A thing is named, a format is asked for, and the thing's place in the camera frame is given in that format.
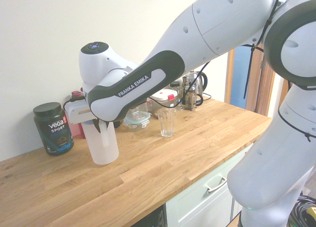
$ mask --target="dishwasher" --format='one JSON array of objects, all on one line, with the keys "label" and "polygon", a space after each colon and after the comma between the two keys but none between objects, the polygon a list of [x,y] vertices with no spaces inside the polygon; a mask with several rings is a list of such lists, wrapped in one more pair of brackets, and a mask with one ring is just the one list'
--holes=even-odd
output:
[{"label": "dishwasher", "polygon": [[131,227],[167,227],[165,205],[142,218]]}]

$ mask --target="white lid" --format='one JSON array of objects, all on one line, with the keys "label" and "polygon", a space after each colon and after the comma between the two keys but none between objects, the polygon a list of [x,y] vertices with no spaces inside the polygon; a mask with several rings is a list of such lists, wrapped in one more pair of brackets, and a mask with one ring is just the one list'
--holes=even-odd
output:
[{"label": "white lid", "polygon": [[155,94],[153,94],[151,97],[157,101],[165,101],[165,100],[169,100],[168,97],[170,95],[173,95],[173,97],[175,98],[178,95],[178,92],[175,90],[170,90],[170,89],[162,89],[156,92]]}]

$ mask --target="black container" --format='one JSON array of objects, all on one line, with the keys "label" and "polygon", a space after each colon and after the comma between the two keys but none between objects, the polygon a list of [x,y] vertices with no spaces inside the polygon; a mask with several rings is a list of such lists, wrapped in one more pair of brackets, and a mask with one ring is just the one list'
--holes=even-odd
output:
[{"label": "black container", "polygon": [[74,146],[65,111],[59,103],[39,105],[33,112],[41,141],[49,155],[64,154]]}]

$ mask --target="drawer handle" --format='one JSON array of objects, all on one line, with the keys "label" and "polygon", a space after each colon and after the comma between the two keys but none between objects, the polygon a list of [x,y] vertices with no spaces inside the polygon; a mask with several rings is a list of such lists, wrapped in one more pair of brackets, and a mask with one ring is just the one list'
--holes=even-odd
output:
[{"label": "drawer handle", "polygon": [[211,192],[213,192],[213,191],[216,191],[217,189],[219,189],[220,187],[222,187],[225,183],[227,183],[227,178],[225,178],[225,177],[222,177],[222,179],[221,179],[221,181],[223,181],[223,182],[221,182],[219,185],[217,185],[215,188],[210,188],[208,185],[205,185],[206,187],[207,187],[207,192],[208,193],[211,193]]}]

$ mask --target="butcher block countertop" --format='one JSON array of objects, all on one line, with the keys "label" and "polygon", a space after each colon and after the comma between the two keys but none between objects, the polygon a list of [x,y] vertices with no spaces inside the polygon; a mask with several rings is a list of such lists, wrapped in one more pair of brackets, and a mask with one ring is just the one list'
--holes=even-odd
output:
[{"label": "butcher block countertop", "polygon": [[215,100],[179,111],[174,136],[159,121],[116,129],[119,157],[94,164],[85,140],[0,162],[1,227],[129,227],[257,140],[271,119]]}]

